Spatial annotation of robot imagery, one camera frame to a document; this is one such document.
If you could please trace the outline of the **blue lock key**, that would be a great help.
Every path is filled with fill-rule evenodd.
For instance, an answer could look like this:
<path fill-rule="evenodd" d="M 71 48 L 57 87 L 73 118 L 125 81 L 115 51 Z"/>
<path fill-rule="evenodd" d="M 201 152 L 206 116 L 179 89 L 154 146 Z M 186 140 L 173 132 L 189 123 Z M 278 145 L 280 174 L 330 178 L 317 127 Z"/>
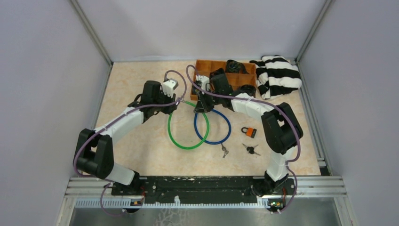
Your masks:
<path fill-rule="evenodd" d="M 229 151 L 228 151 L 227 148 L 223 145 L 223 143 L 221 143 L 221 146 L 222 146 L 222 151 L 223 151 L 223 158 L 225 158 L 225 157 L 228 155 Z"/>

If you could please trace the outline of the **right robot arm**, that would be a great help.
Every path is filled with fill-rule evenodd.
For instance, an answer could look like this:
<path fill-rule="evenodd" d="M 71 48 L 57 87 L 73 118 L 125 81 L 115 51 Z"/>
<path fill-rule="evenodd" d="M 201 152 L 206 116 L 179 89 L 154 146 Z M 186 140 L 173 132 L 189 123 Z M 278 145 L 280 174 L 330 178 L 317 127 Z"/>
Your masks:
<path fill-rule="evenodd" d="M 271 160 L 265 172 L 265 189 L 271 194 L 282 190 L 283 181 L 288 176 L 287 161 L 303 136 L 290 105 L 285 102 L 273 105 L 254 98 L 245 89 L 233 90 L 224 74 L 212 78 L 196 75 L 192 83 L 198 97 L 197 112 L 207 113 L 216 105 L 221 105 L 262 123 L 266 142 L 271 148 Z"/>

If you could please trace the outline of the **orange padlock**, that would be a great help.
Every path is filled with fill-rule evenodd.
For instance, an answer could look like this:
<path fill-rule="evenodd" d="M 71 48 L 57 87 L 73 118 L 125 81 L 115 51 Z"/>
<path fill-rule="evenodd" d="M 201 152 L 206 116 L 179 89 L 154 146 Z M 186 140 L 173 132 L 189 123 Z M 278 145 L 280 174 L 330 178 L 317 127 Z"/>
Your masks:
<path fill-rule="evenodd" d="M 251 127 L 242 127 L 241 132 L 250 138 L 254 138 L 257 133 L 257 129 Z"/>

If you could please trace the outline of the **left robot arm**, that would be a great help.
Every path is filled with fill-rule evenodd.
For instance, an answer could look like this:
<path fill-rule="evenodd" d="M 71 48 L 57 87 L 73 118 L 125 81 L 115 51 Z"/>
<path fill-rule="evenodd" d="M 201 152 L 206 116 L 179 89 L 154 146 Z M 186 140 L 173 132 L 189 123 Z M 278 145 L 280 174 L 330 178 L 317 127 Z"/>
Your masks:
<path fill-rule="evenodd" d="M 159 112 L 171 114 L 178 104 L 175 89 L 178 82 L 147 81 L 142 93 L 116 118 L 96 129 L 83 129 L 78 137 L 73 167 L 93 177 L 122 184 L 130 195 L 141 189 L 139 173 L 117 164 L 113 147 L 132 129 Z"/>

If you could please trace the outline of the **green cable lock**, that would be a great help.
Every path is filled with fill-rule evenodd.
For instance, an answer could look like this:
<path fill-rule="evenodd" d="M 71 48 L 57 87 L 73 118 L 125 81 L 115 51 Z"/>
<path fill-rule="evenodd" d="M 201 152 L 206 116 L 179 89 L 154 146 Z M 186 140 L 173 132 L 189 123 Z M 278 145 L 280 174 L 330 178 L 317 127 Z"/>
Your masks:
<path fill-rule="evenodd" d="M 168 136 L 171 142 L 183 150 L 194 150 L 205 143 L 210 133 L 210 121 L 205 113 L 201 116 L 205 120 L 205 134 L 199 138 L 195 133 L 194 104 L 191 102 L 181 103 L 177 110 L 169 115 L 167 122 Z"/>

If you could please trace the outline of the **black padlock keys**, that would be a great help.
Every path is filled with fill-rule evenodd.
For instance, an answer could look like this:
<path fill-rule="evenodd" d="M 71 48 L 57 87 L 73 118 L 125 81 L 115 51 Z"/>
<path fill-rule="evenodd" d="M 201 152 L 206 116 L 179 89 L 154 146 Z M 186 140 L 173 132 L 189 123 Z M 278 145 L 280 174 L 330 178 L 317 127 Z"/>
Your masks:
<path fill-rule="evenodd" d="M 247 145 L 245 145 L 245 144 L 242 144 L 242 145 L 245 147 L 246 151 L 247 151 L 249 154 L 255 154 L 255 155 L 260 156 L 259 153 L 255 152 L 255 148 L 258 147 L 258 145 L 255 145 L 255 146 L 247 146 Z"/>

